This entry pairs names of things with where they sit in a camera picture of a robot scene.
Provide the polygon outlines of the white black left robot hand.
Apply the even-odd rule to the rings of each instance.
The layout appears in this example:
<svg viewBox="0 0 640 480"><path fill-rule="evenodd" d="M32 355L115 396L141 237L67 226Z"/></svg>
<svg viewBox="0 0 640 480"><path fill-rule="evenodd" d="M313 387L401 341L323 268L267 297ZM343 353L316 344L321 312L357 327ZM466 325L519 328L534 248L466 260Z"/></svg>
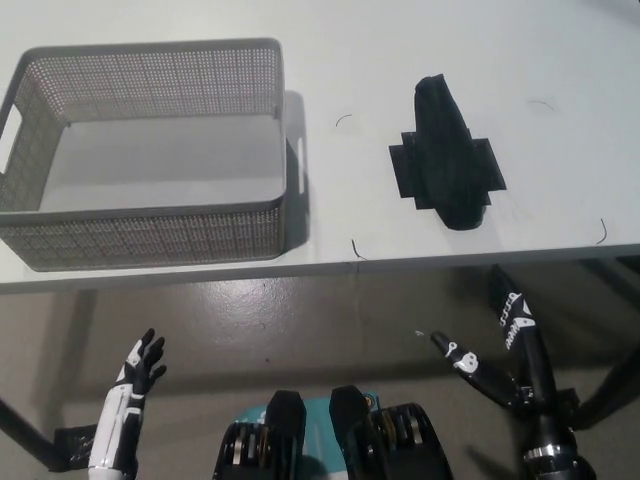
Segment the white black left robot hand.
<svg viewBox="0 0 640 480"><path fill-rule="evenodd" d="M108 391L91 449L88 478L134 479L146 397L166 367L165 339L150 328L135 343Z"/></svg>

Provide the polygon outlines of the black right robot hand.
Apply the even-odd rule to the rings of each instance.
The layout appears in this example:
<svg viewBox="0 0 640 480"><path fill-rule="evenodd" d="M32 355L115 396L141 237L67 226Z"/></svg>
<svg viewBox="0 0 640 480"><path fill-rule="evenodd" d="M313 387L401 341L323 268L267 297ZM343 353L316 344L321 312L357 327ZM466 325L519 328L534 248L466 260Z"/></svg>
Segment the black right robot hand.
<svg viewBox="0 0 640 480"><path fill-rule="evenodd" d="M431 341L457 374L479 393L510 412L522 427L522 451L554 455L575 451L572 428L563 418L556 382L542 333L523 290L499 266L488 276L489 305L517 375L498 369L477 354L435 331Z"/></svg>

